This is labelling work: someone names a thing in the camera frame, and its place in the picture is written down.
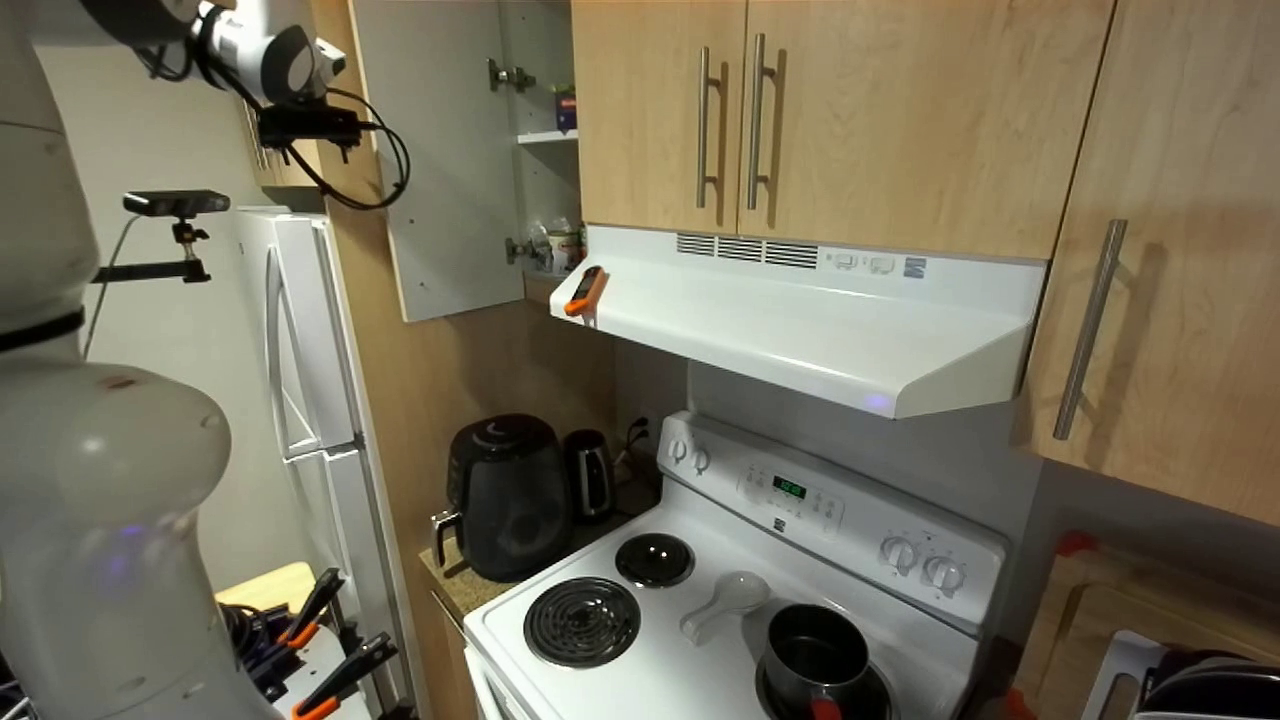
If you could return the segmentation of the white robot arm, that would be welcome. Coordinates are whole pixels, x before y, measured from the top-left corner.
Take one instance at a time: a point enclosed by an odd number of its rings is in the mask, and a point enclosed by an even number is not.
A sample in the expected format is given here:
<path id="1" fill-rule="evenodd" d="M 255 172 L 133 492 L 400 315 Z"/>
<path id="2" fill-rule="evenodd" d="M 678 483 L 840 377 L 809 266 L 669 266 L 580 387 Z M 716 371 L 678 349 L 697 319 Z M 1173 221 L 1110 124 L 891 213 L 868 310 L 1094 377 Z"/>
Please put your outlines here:
<path id="1" fill-rule="evenodd" d="M 0 0 L 0 654 L 34 720 L 287 720 L 197 547 L 224 411 L 82 349 L 101 248 L 44 41 L 119 41 L 166 81 L 207 70 L 275 103 L 316 95 L 332 50 L 217 0 Z"/>

